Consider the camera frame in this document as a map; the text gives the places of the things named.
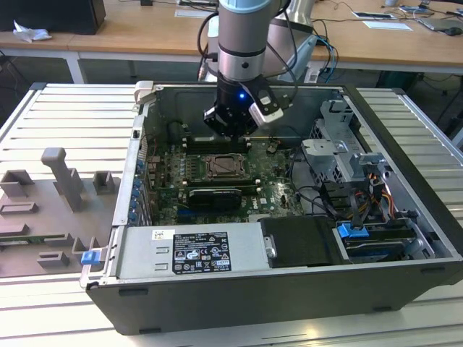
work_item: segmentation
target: black box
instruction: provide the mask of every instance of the black box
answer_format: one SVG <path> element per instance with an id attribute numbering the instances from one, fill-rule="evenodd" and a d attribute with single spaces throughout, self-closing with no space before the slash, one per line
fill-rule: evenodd
<path id="1" fill-rule="evenodd" d="M 32 29 L 95 35 L 104 21 L 103 0 L 0 0 L 0 30 L 12 31 L 13 20 Z"/>

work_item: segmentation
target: green circuit board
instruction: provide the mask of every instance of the green circuit board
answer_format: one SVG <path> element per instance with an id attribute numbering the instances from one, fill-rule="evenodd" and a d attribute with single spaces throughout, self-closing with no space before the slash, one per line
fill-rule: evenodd
<path id="1" fill-rule="evenodd" d="M 269 154 L 272 146 L 276 151 Z M 153 224 L 238 223 L 269 216 L 303 215 L 286 174 L 291 151 L 278 149 L 270 140 L 253 141 L 247 153 L 223 155 L 192 155 L 181 146 L 159 145 L 155 153 L 151 151 L 148 161 Z M 239 189 L 243 192 L 241 206 L 219 213 L 191 211 L 187 193 L 202 188 Z"/>

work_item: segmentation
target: sticker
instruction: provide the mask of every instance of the sticker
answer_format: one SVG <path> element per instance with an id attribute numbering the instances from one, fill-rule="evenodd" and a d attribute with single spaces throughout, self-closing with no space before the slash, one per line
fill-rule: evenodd
<path id="1" fill-rule="evenodd" d="M 174 238 L 175 229 L 156 229 L 151 234 L 152 240 L 172 240 Z"/>
<path id="2" fill-rule="evenodd" d="M 232 271 L 227 233 L 173 234 L 176 275 Z"/>

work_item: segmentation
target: wooden desk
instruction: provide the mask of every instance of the wooden desk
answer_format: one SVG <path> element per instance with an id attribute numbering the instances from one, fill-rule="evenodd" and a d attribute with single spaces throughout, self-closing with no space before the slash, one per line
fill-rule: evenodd
<path id="1" fill-rule="evenodd" d="M 105 0 L 105 8 L 98 34 L 75 35 L 69 50 L 191 55 L 199 61 L 196 37 L 202 18 L 175 17 L 176 7 L 169 4 L 142 7 L 137 1 Z"/>
<path id="2" fill-rule="evenodd" d="M 385 12 L 383 0 L 345 0 L 353 10 L 364 12 Z M 401 4 L 417 5 L 418 1 L 402 0 Z M 331 20 L 357 19 L 345 4 L 334 10 L 335 4 L 321 1 L 314 6 L 312 18 Z M 456 9 L 456 4 L 431 2 L 430 8 L 439 11 Z M 433 18 L 446 17 L 434 14 Z M 363 22 L 326 22 L 331 43 L 339 51 L 339 67 L 372 65 L 376 69 L 426 72 L 433 67 L 452 68 L 461 72 L 463 67 L 463 35 L 447 36 L 427 29 L 413 20 L 405 20 L 413 31 L 370 29 Z M 315 29 L 324 35 L 321 22 L 315 23 Z M 325 59 L 323 47 L 317 47 L 313 59 Z"/>
<path id="3" fill-rule="evenodd" d="M 384 0 L 345 0 L 354 10 L 384 12 Z M 417 5 L 418 0 L 402 0 Z M 80 59 L 128 61 L 199 61 L 196 35 L 202 19 L 175 17 L 176 7 L 155 4 L 141 7 L 138 1 L 105 0 L 106 21 L 97 35 L 52 33 L 48 41 L 26 43 L 12 33 L 0 33 L 0 49 L 12 56 L 50 56 L 67 60 L 75 82 L 85 82 Z M 312 18 L 357 18 L 345 4 L 328 0 L 315 4 Z M 440 11 L 457 5 L 431 3 Z M 340 68 L 412 72 L 463 73 L 463 35 L 450 37 L 430 31 L 412 20 L 413 31 L 370 29 L 363 22 L 329 22 L 328 36 L 339 51 Z M 316 30 L 323 35 L 321 22 Z M 316 47 L 310 67 L 320 69 L 327 59 L 324 47 Z"/>

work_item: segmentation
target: aluminum extrusion table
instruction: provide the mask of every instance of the aluminum extrusion table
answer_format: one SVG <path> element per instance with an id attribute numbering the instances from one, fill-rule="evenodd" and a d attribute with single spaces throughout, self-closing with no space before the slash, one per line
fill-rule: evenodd
<path id="1" fill-rule="evenodd" d="M 68 149 L 68 159 L 81 176 L 109 166 L 121 175 L 136 114 L 133 90 L 133 85 L 47 85 L 30 91 L 0 131 L 0 172 L 27 166 L 34 179 L 51 178 L 37 160 L 44 146 L 56 145 Z M 359 91 L 462 223 L 461 152 L 407 96 L 392 90 Z M 367 133 L 360 132 L 373 146 Z M 79 276 L 0 279 L 2 347 L 463 344 L 463 281 L 434 288 L 398 312 L 125 337 L 79 287 Z"/>

